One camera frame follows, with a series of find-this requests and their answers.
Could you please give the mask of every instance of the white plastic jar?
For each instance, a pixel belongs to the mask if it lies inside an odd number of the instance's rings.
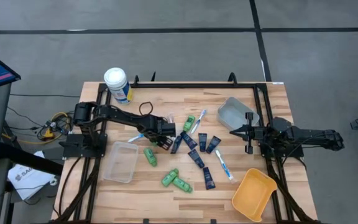
[[[104,74],[104,81],[111,94],[120,104],[128,104],[132,100],[132,89],[125,72],[121,68],[110,68]]]

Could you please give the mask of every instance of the gray plastic bin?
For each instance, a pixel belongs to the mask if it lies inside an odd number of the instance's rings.
[[[248,124],[246,112],[253,112],[248,106],[241,103],[234,97],[228,98],[218,109],[218,120],[230,131],[241,128],[243,124]],[[255,126],[259,121],[259,115],[255,112],[252,125]]]

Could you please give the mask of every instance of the clear plastic bin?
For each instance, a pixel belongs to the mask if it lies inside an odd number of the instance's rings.
[[[108,158],[103,179],[129,183],[134,175],[139,147],[116,141]]]
[[[253,111],[238,99],[229,97],[218,109],[218,121],[232,131],[241,128],[243,124],[248,124],[246,112]],[[259,121],[259,115],[255,112],[253,114],[252,125],[255,126]]]

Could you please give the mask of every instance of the floor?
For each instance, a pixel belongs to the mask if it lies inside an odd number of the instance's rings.
[[[84,81],[101,81],[103,73],[115,66],[123,68],[130,80],[135,75],[150,80],[156,71],[158,81],[223,81],[234,72],[239,81],[271,77],[273,82],[285,82],[297,126],[335,129],[345,140],[346,148],[339,152],[305,151],[319,219],[358,223],[358,131],[349,126],[358,118],[358,32],[263,32],[264,28],[358,28],[358,1],[257,0],[256,6],[265,73],[255,32],[61,34],[67,29],[253,28],[246,0],[0,0],[0,30],[46,30],[0,32],[0,59],[22,76],[12,85],[12,93],[22,94],[79,95]],[[48,30],[60,32],[48,34]],[[9,106],[43,123],[57,111],[72,110],[77,101],[12,96]],[[6,119],[15,127],[32,125],[12,111]],[[52,159],[61,154],[57,142],[23,147],[31,152],[42,149]],[[54,190],[44,196],[55,194]],[[17,203],[13,223],[47,222],[53,201],[42,197],[36,205]]]

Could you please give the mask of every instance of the desk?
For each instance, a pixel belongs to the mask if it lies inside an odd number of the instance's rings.
[[[95,101],[98,86],[99,83],[86,82],[80,101]],[[268,83],[267,88],[273,115],[293,121],[284,85]],[[246,154],[244,152],[245,142],[241,138],[229,134],[229,131],[217,120],[218,108],[230,96],[236,97],[256,111],[254,93],[251,89],[134,88],[133,91],[133,102],[129,105],[119,106],[121,109],[139,113],[139,105],[145,101],[151,101],[154,106],[152,112],[154,115],[166,116],[170,112],[174,112],[177,134],[180,133],[188,115],[192,114],[198,118],[201,110],[207,109],[208,113],[203,118],[197,132],[192,135],[193,139],[198,142],[198,132],[208,134],[207,144],[214,135],[221,138],[222,141],[218,148],[223,153],[228,168],[239,181],[250,168],[267,172],[265,160],[260,155],[260,149],[254,147],[253,155]],[[111,104],[117,105],[114,99],[111,100]],[[112,122],[108,122],[106,133],[108,134],[107,156],[101,161],[92,223],[142,223],[144,218],[149,218],[150,223],[209,223],[211,219],[217,219],[218,223],[251,222],[235,211],[231,205],[232,196],[239,182],[237,184],[229,183],[215,154],[200,153],[216,184],[215,189],[206,190],[203,171],[188,156],[189,148],[184,142],[178,152],[173,155],[164,149],[155,148],[154,152],[156,152],[158,165],[152,167],[143,155],[143,149],[149,147],[150,142],[147,139],[138,140],[134,142],[139,146],[139,157],[133,180],[128,184],[103,180],[104,169],[113,142],[126,142],[138,134],[133,127]],[[75,160],[65,161],[62,180],[66,179],[68,170]],[[63,196],[63,208],[70,204],[78,192],[83,161],[84,159],[81,159],[77,163],[68,179]],[[178,168],[180,178],[193,187],[193,193],[184,193],[173,185],[165,188],[160,183],[161,179],[174,168]],[[305,168],[299,161],[289,158],[285,163],[285,174],[289,191],[299,206],[311,218],[317,218]],[[58,195],[62,190],[62,183],[63,181],[60,182]],[[278,198],[282,216],[286,218],[285,206],[280,193]],[[55,201],[55,208],[58,207],[58,203],[59,197]],[[87,203],[88,196],[85,195],[81,218],[85,217]],[[275,223],[271,201],[268,203],[262,219],[263,223]]]

